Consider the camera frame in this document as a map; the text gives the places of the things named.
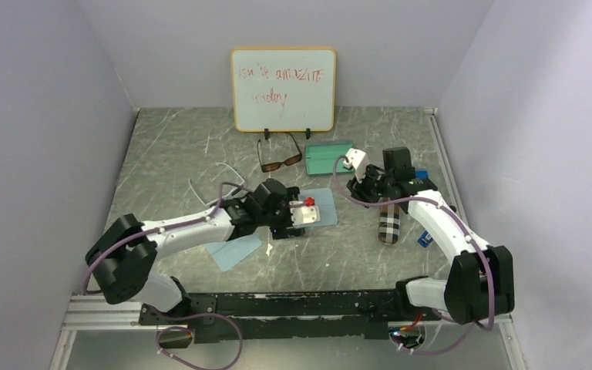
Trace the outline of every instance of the gray marble surface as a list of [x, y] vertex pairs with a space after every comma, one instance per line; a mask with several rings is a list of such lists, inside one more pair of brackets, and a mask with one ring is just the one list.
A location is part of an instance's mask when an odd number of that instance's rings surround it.
[[[335, 126], [327, 133], [294, 135], [307, 143], [352, 140], [382, 165], [382, 149], [407, 146], [417, 168], [427, 169], [446, 199], [448, 189], [438, 150], [422, 109], [338, 107]], [[262, 245], [227, 272], [214, 263], [205, 247], [194, 247], [156, 264], [158, 272], [176, 276], [188, 291], [316, 291], [393, 288], [397, 280], [422, 274], [443, 277], [448, 264], [435, 244], [417, 243], [422, 227], [402, 215], [397, 244], [378, 240], [378, 209], [355, 205], [337, 191], [330, 176], [310, 177], [304, 160], [262, 173], [256, 144], [260, 133], [240, 133], [230, 108], [142, 109], [119, 175], [108, 226], [119, 216], [134, 213], [139, 220], [164, 220], [203, 210], [189, 188], [216, 196], [215, 184], [236, 181], [215, 162], [235, 168], [255, 188], [268, 177], [302, 190], [332, 187], [339, 222], [309, 228], [304, 237], [270, 240], [267, 228], [256, 234]], [[295, 154], [291, 139], [281, 133], [262, 142], [263, 161]], [[342, 177], [345, 183], [350, 175]], [[272, 249], [267, 255], [268, 244]]]

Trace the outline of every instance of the sunglasses lens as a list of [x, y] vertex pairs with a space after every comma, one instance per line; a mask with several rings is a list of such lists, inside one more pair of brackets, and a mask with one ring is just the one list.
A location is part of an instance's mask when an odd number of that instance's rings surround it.
[[262, 165], [262, 172], [271, 172], [280, 168], [280, 162], [267, 163]]
[[298, 163], [301, 161], [301, 158], [303, 156], [301, 154], [295, 155], [292, 158], [287, 158], [287, 160], [284, 161], [284, 164], [291, 166], [294, 163]]

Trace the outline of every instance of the sunglasses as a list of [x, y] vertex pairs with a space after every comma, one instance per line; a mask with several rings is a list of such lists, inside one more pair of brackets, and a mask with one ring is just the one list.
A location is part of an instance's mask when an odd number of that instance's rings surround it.
[[291, 157], [287, 158], [286, 160], [283, 160], [282, 162], [272, 162], [272, 163], [262, 164], [262, 157], [260, 155], [260, 141], [262, 141], [262, 139], [259, 139], [257, 141], [257, 160], [260, 161], [260, 168], [262, 169], [262, 172], [275, 171], [278, 168], [280, 168], [283, 164], [285, 166], [291, 166], [292, 164], [298, 163], [303, 159], [303, 152], [301, 152], [301, 148], [298, 146], [296, 139], [290, 133], [287, 133], [287, 134], [289, 136], [291, 136], [291, 139], [294, 141], [294, 144], [296, 145], [296, 149], [298, 150], [298, 154], [296, 154], [295, 156], [291, 156]]

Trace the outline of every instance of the whiteboard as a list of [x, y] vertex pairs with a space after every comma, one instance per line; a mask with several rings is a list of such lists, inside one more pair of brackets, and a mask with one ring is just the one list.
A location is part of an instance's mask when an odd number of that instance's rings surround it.
[[329, 131], [335, 114], [332, 49], [235, 49], [230, 53], [240, 131]]

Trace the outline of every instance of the wooden whiteboard frame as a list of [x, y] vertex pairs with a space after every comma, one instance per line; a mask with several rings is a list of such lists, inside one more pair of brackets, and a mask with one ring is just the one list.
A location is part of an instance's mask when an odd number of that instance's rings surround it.
[[[332, 74], [332, 117], [330, 117], [330, 128], [328, 129], [311, 129], [310, 131], [313, 133], [326, 133], [332, 130], [332, 127], [335, 126], [335, 90], [337, 89], [337, 52], [330, 46], [241, 46], [238, 48], [232, 49], [230, 51], [230, 78], [233, 82], [233, 112], [234, 112], [234, 119], [235, 119], [235, 128], [237, 131], [242, 133], [262, 133], [264, 130], [262, 129], [240, 129], [237, 125], [237, 97], [235, 96], [235, 83], [234, 83], [234, 63], [233, 63], [233, 54], [237, 50], [329, 50], [332, 52], [332, 63], [335, 66], [335, 72]], [[300, 133], [306, 132], [307, 129], [274, 129], [269, 130], [270, 133]]]

